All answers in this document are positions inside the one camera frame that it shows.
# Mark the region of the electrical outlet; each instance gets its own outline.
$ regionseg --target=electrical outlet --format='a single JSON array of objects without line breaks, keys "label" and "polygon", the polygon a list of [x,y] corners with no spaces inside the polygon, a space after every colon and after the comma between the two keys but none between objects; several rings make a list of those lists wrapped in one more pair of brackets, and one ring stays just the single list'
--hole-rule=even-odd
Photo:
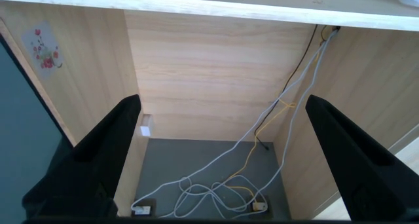
[{"label": "electrical outlet", "polygon": [[140,209],[134,211],[135,215],[151,215],[151,206],[136,206]]},{"label": "electrical outlet", "polygon": [[154,217],[156,214],[156,199],[145,198],[134,206],[134,211],[131,213],[131,217],[134,218],[148,218]]},{"label": "electrical outlet", "polygon": [[265,196],[266,202],[261,202],[262,200],[258,198],[258,202],[252,202],[249,204],[249,212],[258,212],[262,210],[266,210],[259,214],[252,214],[249,215],[249,218],[252,220],[271,220],[274,216],[272,213],[272,207],[270,205],[269,198]]}]

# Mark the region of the gray floor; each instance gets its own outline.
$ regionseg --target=gray floor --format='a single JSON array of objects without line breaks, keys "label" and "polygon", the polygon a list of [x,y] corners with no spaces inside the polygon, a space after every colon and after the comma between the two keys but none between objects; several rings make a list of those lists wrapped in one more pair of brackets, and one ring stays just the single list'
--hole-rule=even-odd
[{"label": "gray floor", "polygon": [[[242,172],[242,175],[245,175],[256,187],[264,186],[278,169],[274,148],[271,143],[267,145],[270,148],[269,151],[261,146],[256,148],[246,170]],[[230,141],[150,140],[136,197],[139,198],[154,191],[162,183],[175,181],[195,172],[232,146],[234,146],[234,142]],[[233,152],[193,176],[192,182],[210,186],[215,181],[224,181],[243,166],[252,146],[251,142],[239,144]],[[247,186],[240,180],[231,181],[229,185]],[[245,190],[237,191],[245,196],[249,195]],[[170,213],[180,194],[181,191],[175,184],[163,187],[151,196],[150,198],[156,199],[156,215]],[[288,220],[289,209],[280,176],[275,178],[270,186],[263,191],[263,194],[270,199],[274,219]],[[229,206],[241,204],[240,199],[231,191],[220,191],[220,195]],[[179,209],[178,214],[185,214],[197,202],[197,197],[189,197]],[[233,212],[223,213],[227,218],[236,215]],[[221,216],[214,207],[212,199],[207,196],[188,218],[221,219]]]}]

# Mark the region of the wooden desk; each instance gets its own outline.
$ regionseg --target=wooden desk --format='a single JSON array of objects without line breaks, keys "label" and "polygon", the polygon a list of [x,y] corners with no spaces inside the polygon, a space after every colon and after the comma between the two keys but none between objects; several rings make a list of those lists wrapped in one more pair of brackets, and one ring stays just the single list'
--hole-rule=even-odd
[{"label": "wooden desk", "polygon": [[[0,15],[20,48],[25,30],[43,20],[51,25],[65,65],[40,84],[72,141],[137,93],[143,113],[155,120],[154,138],[238,140],[280,93],[314,24],[343,28],[311,93],[394,153],[418,136],[412,129],[419,122],[419,9],[397,0],[6,0]],[[29,59],[24,51],[21,56]],[[313,70],[286,102],[299,99]],[[279,161],[292,113],[260,135],[274,141]],[[138,140],[140,149],[130,155],[137,153],[141,164],[145,140]],[[132,167],[130,179],[137,181],[141,166]],[[294,219],[311,219],[338,199],[303,110],[282,178]]]}]

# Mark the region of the yellow cable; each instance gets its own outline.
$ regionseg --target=yellow cable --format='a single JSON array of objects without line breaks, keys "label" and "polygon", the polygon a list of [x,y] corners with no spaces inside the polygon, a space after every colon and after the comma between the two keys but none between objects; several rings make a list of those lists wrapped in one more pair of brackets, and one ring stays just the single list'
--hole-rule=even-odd
[{"label": "yellow cable", "polygon": [[[283,108],[283,109],[281,109],[275,116],[273,116],[261,129],[259,129],[258,131],[257,131],[257,133],[256,133],[256,135],[255,135],[255,144],[254,144],[254,146],[253,146],[253,148],[251,148],[251,150],[250,150],[250,152],[249,152],[249,154],[247,155],[247,158],[246,158],[246,162],[244,163],[244,166],[240,169],[240,170],[238,170],[236,173],[234,173],[234,174],[232,174],[230,177],[228,177],[228,178],[231,178],[231,177],[234,177],[235,175],[237,175],[237,174],[239,174],[241,171],[243,171],[245,168],[246,168],[246,166],[247,166],[247,162],[249,162],[249,158],[250,158],[250,155],[252,154],[252,152],[255,150],[255,148],[256,148],[256,145],[257,145],[257,139],[256,139],[256,137],[259,135],[259,133],[261,133],[262,131],[263,131],[263,129],[266,127],[266,126],[268,126],[277,116],[279,116],[281,113],[283,113],[286,109],[288,109],[288,108],[295,108],[295,106],[296,106],[296,103],[290,103],[290,104],[288,104],[288,103],[285,103],[284,101],[282,101],[281,99],[280,99],[280,101],[281,101],[281,103],[283,103],[284,105],[285,105],[285,107]],[[250,194],[251,194],[251,196],[252,196],[252,198],[255,196],[254,194],[253,194],[253,192],[249,189],[249,188],[247,188],[247,187],[242,187],[242,186],[227,186],[227,187],[230,187],[230,188],[233,188],[233,189],[245,189],[245,190],[247,190],[247,191],[249,191],[250,192]]]}]

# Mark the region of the gray wall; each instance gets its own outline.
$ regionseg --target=gray wall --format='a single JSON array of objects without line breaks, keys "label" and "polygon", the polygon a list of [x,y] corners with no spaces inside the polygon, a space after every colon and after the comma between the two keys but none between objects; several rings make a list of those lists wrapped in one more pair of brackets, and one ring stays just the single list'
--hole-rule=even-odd
[{"label": "gray wall", "polygon": [[62,135],[2,45],[0,63],[0,223],[21,223]]}]

